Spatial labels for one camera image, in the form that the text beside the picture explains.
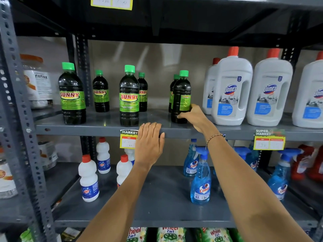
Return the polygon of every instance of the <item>yellow price tag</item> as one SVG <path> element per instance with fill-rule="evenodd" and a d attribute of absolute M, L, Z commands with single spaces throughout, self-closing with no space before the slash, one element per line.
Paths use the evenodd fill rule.
<path fill-rule="evenodd" d="M 256 130 L 254 150 L 283 150 L 286 137 L 285 130 Z"/>
<path fill-rule="evenodd" d="M 134 149 L 138 137 L 138 130 L 120 130 L 120 148 Z"/>
<path fill-rule="evenodd" d="M 132 0 L 91 0 L 91 6 L 132 10 Z"/>

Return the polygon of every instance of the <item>shelf rack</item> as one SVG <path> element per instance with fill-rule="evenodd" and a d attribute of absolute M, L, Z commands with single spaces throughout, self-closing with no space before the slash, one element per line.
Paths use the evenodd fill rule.
<path fill-rule="evenodd" d="M 112 167 L 109 175 L 99 176 L 104 184 L 100 186 L 100 197 L 92 203 L 83 202 L 79 197 L 77 163 L 58 163 L 43 172 L 35 144 L 36 134 L 82 133 L 82 152 L 94 158 L 93 135 L 119 136 L 120 129 L 124 129 L 119 125 L 118 110 L 97 114 L 91 108 L 88 39 L 278 47 L 284 49 L 282 59 L 290 61 L 294 68 L 301 49 L 323 47 L 323 0 L 133 0 L 132 11 L 92 7 L 90 0 L 0 0 L 0 4 L 0 141 L 19 193 L 10 200 L 0 200 L 0 222 L 27 224 L 34 241 L 54 242 L 54 228 L 85 227 L 116 190 Z M 87 105 L 87 123 L 80 126 L 64 125 L 59 106 L 46 111 L 30 110 L 16 41 L 16 36 L 66 37 L 69 61 L 74 63 L 72 34 Z M 161 122 L 168 138 L 202 138 L 190 125 L 171 123 L 165 110 L 141 113 L 140 121 Z M 252 140 L 255 129 L 260 127 L 243 122 L 241 126 L 218 128 L 228 139 Z M 288 114 L 278 128 L 285 129 L 289 141 L 323 139 L 323 129 L 295 127 Z M 266 167 L 269 158 L 270 151 L 263 151 L 261 166 Z M 265 180 L 269 177 L 261 170 L 259 174 Z M 133 225 L 235 226 L 221 192 L 212 192 L 210 202 L 197 207 L 189 201 L 188 182 L 179 167 L 153 167 Z M 315 190 L 304 198 L 302 185 L 309 185 L 307 182 L 291 183 L 293 192 L 286 195 L 284 206 L 303 228 L 317 228 L 313 240 L 321 242 L 322 205 Z M 61 196 L 62 202 L 52 213 L 51 207 Z M 163 212 L 149 204 L 156 204 Z M 169 206 L 177 207 L 176 213 L 171 214 Z M 196 212 L 188 214 L 188 209 Z"/>

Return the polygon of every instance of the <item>blue spray bottle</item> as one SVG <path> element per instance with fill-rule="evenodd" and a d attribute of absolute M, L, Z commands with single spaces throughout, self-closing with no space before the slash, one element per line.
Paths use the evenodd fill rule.
<path fill-rule="evenodd" d="M 290 161 L 293 160 L 293 156 L 300 154 L 301 151 L 302 150 L 298 148 L 278 150 L 278 153 L 282 155 L 267 184 L 279 200 L 284 199 L 288 187 L 290 179 Z"/>
<path fill-rule="evenodd" d="M 188 148 L 188 154 L 184 161 L 183 174 L 186 177 L 194 177 L 197 173 L 197 164 L 199 161 L 199 154 L 196 152 L 196 139 L 191 139 L 191 144 Z"/>
<path fill-rule="evenodd" d="M 251 153 L 251 150 L 247 147 L 233 147 L 237 154 L 245 161 L 247 154 Z"/>
<path fill-rule="evenodd" d="M 249 145 L 249 150 L 251 151 L 249 154 L 247 154 L 245 161 L 254 171 L 257 171 L 259 150 L 254 150 L 254 141 L 251 141 Z"/>
<path fill-rule="evenodd" d="M 197 165 L 197 173 L 191 185 L 191 201 L 194 204 L 202 205 L 210 200 L 211 173 L 207 164 L 209 150 L 205 146 L 196 147 L 196 152 L 201 155 Z"/>

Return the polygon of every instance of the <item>plastic bottle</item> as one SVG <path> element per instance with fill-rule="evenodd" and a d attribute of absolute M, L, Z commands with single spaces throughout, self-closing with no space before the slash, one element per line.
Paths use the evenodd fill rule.
<path fill-rule="evenodd" d="M 173 89 L 171 120 L 172 122 L 179 124 L 185 124 L 187 123 L 187 120 L 185 118 L 178 119 L 177 116 L 181 112 L 187 112 L 190 110 L 191 84 L 187 78 L 188 70 L 181 70 L 180 79 L 175 82 Z"/>
<path fill-rule="evenodd" d="M 279 52 L 279 48 L 269 49 L 267 58 L 255 67 L 247 108 L 251 125 L 277 126 L 283 115 L 293 67 L 278 59 Z"/>
<path fill-rule="evenodd" d="M 295 106 L 293 124 L 305 128 L 323 128 L 323 51 L 315 62 L 303 69 Z"/>
<path fill-rule="evenodd" d="M 209 150 L 202 146 L 196 147 L 196 151 L 201 156 L 197 165 L 197 173 L 191 185 L 191 201 L 194 204 L 202 205 L 210 200 L 211 193 L 211 173 L 206 161 Z"/>
<path fill-rule="evenodd" d="M 284 150 L 278 150 L 278 153 L 281 154 L 280 161 L 267 184 L 276 197 L 283 200 L 290 179 L 290 162 L 293 161 L 293 156 L 301 153 L 301 150 L 298 148 L 285 148 Z"/>
<path fill-rule="evenodd" d="M 196 152 L 196 142 L 197 140 L 195 138 L 191 139 L 191 144 L 188 148 L 188 154 L 184 161 L 183 174 L 186 177 L 194 177 L 197 173 L 199 154 Z"/>
<path fill-rule="evenodd" d="M 246 161 L 246 157 L 249 153 L 251 153 L 251 150 L 247 147 L 233 147 L 233 149 L 237 152 L 237 154 L 245 161 Z M 253 163 L 247 163 L 253 170 L 255 168 L 257 168 L 257 165 L 255 166 Z"/>
<path fill-rule="evenodd" d="M 0 146 L 0 199 L 8 199 L 18 194 L 13 176 L 3 148 Z"/>
<path fill-rule="evenodd" d="M 257 171 L 259 150 L 254 150 L 254 141 L 251 141 L 249 150 L 250 152 L 247 154 L 245 161 L 254 171 Z"/>
<path fill-rule="evenodd" d="M 82 186 L 82 198 L 86 202 L 92 202 L 99 196 L 99 184 L 97 171 L 97 165 L 89 154 L 85 154 L 82 157 L 82 162 L 79 165 L 79 175 L 81 176 L 80 184 Z"/>
<path fill-rule="evenodd" d="M 131 148 L 125 148 L 124 152 L 128 155 L 128 160 L 133 165 L 135 163 L 135 150 Z"/>
<path fill-rule="evenodd" d="M 98 153 L 98 171 L 101 174 L 106 174 L 110 171 L 110 146 L 106 142 L 105 137 L 99 138 L 99 143 L 97 144 L 97 153 Z"/>
<path fill-rule="evenodd" d="M 103 77 L 102 70 L 96 70 L 97 75 L 93 80 L 93 96 L 96 112 L 108 112 L 110 110 L 109 85 Z"/>
<path fill-rule="evenodd" d="M 139 124 L 139 82 L 135 78 L 135 66 L 125 65 L 126 75 L 119 84 L 120 124 L 138 126 Z"/>
<path fill-rule="evenodd" d="M 52 86 L 49 73 L 41 57 L 20 54 L 28 99 L 31 109 L 45 109 L 53 106 Z"/>
<path fill-rule="evenodd" d="M 128 160 L 128 155 L 121 155 L 121 160 L 117 164 L 117 186 L 119 187 L 127 178 L 132 169 L 132 164 Z"/>
<path fill-rule="evenodd" d="M 75 74 L 73 63 L 62 62 L 64 73 L 59 77 L 62 113 L 66 125 L 86 122 L 83 84 Z"/>
<path fill-rule="evenodd" d="M 173 102 L 173 89 L 175 82 L 180 79 L 180 75 L 174 74 L 174 81 L 170 85 L 170 94 L 169 94 L 169 105 L 168 105 L 168 112 L 172 112 L 172 102 Z"/>
<path fill-rule="evenodd" d="M 139 72 L 138 82 L 139 82 L 139 111 L 146 112 L 148 83 L 145 80 L 145 73 Z"/>
<path fill-rule="evenodd" d="M 323 145 L 318 149 L 313 167 L 309 168 L 307 175 L 314 181 L 323 182 Z"/>
<path fill-rule="evenodd" d="M 216 65 L 220 60 L 220 58 L 214 58 L 212 65 L 205 72 L 202 106 L 204 114 L 212 114 L 213 89 L 216 81 Z"/>
<path fill-rule="evenodd" d="M 292 180 L 303 180 L 305 178 L 305 171 L 308 167 L 309 160 L 314 154 L 315 148 L 314 142 L 306 142 L 301 144 L 298 148 L 301 149 L 301 153 L 294 158 L 291 167 Z"/>
<path fill-rule="evenodd" d="M 252 66 L 238 57 L 238 47 L 230 47 L 228 57 L 216 69 L 212 116 L 218 125 L 239 126 L 245 116 L 252 79 Z"/>

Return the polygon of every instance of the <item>yellow sticker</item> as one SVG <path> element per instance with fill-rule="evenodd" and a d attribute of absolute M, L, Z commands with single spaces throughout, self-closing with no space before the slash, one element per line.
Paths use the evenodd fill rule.
<path fill-rule="evenodd" d="M 286 137 L 285 130 L 256 130 L 254 150 L 283 150 Z"/>
<path fill-rule="evenodd" d="M 135 149 L 138 130 L 120 130 L 120 148 Z"/>
<path fill-rule="evenodd" d="M 132 0 L 91 0 L 91 6 L 132 10 Z"/>

